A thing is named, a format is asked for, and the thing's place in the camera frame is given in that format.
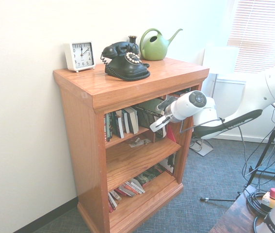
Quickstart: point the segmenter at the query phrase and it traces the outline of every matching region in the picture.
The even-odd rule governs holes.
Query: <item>rotary dial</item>
[[[139,58],[139,56],[137,56],[135,53],[132,53],[132,52],[127,52],[126,53],[126,60],[134,65],[138,65],[138,64],[141,64],[142,61],[141,59]]]

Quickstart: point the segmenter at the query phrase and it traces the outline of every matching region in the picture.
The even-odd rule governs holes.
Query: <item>coiled cable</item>
[[[247,189],[245,189],[246,192],[248,193],[248,196],[246,198],[246,203],[247,205],[254,209],[255,211],[257,211],[259,213],[259,215],[257,215],[255,217],[255,220],[254,220],[254,223],[253,223],[253,228],[254,228],[254,232],[257,233],[256,231],[256,224],[257,224],[257,220],[258,218],[261,216],[261,217],[265,217],[267,216],[268,212],[265,211],[262,207],[261,207],[261,204],[258,200],[258,198],[262,198],[265,194],[266,194],[266,191],[262,190],[262,189],[256,189],[254,192],[252,193],[249,193],[247,191]]]
[[[102,56],[103,56],[103,54],[100,56],[100,59],[101,59],[101,60],[103,61],[103,63],[105,64],[106,69],[107,69],[108,71],[110,71],[110,72],[113,74],[113,76],[116,77],[116,78],[119,78],[119,79],[122,79],[122,80],[128,81],[128,82],[132,82],[132,81],[137,81],[137,80],[145,79],[145,78],[148,78],[148,77],[150,76],[150,72],[149,72],[149,70],[147,70],[147,73],[146,73],[146,74],[141,75],[141,76],[139,76],[139,77],[124,77],[124,76],[118,74],[117,72],[115,72],[115,71],[110,67],[110,65],[107,63],[107,61],[106,61]]]

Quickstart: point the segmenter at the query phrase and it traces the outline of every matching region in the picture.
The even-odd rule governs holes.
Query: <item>bookshelf top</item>
[[[105,73],[105,65],[76,73],[68,69],[53,72],[64,90],[92,107],[96,113],[110,112],[145,100],[199,85],[209,73],[207,67],[170,58],[144,61],[150,64],[146,79],[125,82]]]

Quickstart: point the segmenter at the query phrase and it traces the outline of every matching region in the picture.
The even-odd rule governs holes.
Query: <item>green watering can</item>
[[[145,42],[144,46],[142,46],[145,35],[151,31],[156,31],[158,34],[149,38]],[[175,36],[179,31],[182,31],[182,29],[178,29],[171,39],[165,40],[161,32],[159,32],[159,30],[155,28],[148,29],[143,34],[141,38],[141,42],[139,44],[139,48],[141,49],[142,56],[149,61],[163,60],[164,57],[166,56],[168,46],[170,45],[170,43],[172,42],[172,40],[175,38]]]

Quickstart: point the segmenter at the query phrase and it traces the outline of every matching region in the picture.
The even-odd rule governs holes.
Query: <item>rotary telephone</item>
[[[103,58],[112,59],[109,63]],[[149,64],[142,63],[138,56],[138,46],[130,42],[117,42],[107,46],[101,55],[105,73],[124,81],[136,81],[149,77]]]

